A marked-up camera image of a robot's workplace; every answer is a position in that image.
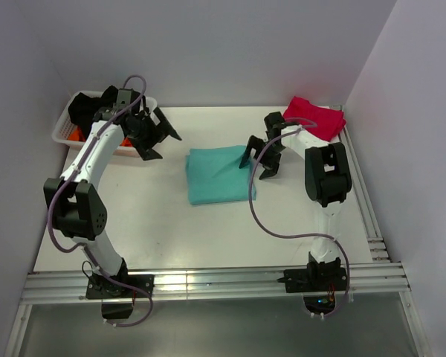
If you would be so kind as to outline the teal t-shirt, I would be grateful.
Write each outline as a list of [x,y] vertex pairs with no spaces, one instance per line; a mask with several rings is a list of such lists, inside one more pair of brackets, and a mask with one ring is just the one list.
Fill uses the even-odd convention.
[[188,201],[191,205],[221,204],[256,198],[249,188],[252,165],[240,167],[245,147],[191,149],[186,156]]

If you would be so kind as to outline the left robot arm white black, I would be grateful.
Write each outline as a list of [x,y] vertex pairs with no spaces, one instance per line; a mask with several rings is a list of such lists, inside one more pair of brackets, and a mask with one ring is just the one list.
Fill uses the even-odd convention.
[[148,109],[141,93],[118,89],[113,104],[94,113],[88,138],[71,165],[44,184],[52,243],[63,253],[84,250],[94,275],[113,297],[128,292],[130,279],[125,260],[106,233],[108,212],[98,193],[101,177],[124,140],[142,160],[151,161],[162,158],[154,147],[168,137],[180,138],[159,108]]

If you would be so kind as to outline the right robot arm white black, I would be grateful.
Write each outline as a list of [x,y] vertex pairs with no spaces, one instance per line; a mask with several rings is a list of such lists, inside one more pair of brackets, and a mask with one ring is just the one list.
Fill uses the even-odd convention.
[[341,247],[340,212],[352,189],[346,148],[341,142],[329,142],[309,132],[317,124],[307,118],[284,118],[281,112],[272,112],[264,119],[266,139],[254,135],[239,164],[248,166],[251,158],[255,163],[251,170],[248,195],[252,195],[256,168],[263,171],[261,179],[274,177],[279,170],[282,152],[289,149],[298,154],[304,163],[304,187],[307,197],[320,210],[319,231],[313,234],[277,234],[266,228],[259,220],[249,199],[250,210],[257,225],[266,233],[280,239],[312,238],[308,253],[307,281],[310,287],[321,290],[332,281],[333,274],[347,261],[347,254]]

